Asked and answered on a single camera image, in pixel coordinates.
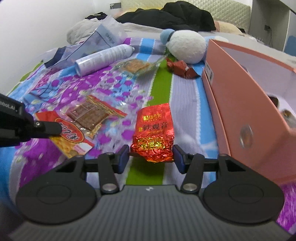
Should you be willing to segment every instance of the pink box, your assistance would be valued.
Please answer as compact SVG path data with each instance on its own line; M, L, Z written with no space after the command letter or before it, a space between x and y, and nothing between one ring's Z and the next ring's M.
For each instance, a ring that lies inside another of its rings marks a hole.
M296 128L280 114L287 109L296 117L295 69L259 52L211 40L202 81L219 152L277 184L295 181ZM278 98L279 109L267 94Z

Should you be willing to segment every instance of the white aerosol can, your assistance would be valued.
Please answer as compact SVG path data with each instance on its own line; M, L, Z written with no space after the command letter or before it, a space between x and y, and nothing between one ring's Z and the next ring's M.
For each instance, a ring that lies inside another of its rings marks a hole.
M135 48L121 44L109 49L87 55L75 61L75 70L82 77L96 72L117 60L128 58L132 55Z

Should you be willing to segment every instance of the barcode label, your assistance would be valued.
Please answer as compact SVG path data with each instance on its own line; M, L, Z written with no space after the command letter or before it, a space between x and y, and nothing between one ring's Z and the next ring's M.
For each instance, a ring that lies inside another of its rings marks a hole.
M205 63L205 74L207 75L207 79L208 79L210 85L212 85L214 73L207 62Z

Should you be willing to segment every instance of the plush toy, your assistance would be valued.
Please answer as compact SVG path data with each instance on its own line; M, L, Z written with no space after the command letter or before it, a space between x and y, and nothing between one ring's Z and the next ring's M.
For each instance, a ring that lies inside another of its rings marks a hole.
M196 64L205 59L210 39L228 42L221 36L202 37L191 30L165 29L160 34L160 40L166 45L168 51L187 64Z

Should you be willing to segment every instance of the headboard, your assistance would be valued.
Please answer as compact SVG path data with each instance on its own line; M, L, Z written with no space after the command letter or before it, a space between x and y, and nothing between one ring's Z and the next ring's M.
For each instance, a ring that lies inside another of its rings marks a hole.
M121 0L123 11L135 11L138 8L161 9L167 2L177 0ZM187 0L200 9L211 13L214 20L234 24L238 28L243 28L249 32L251 7L233 0Z

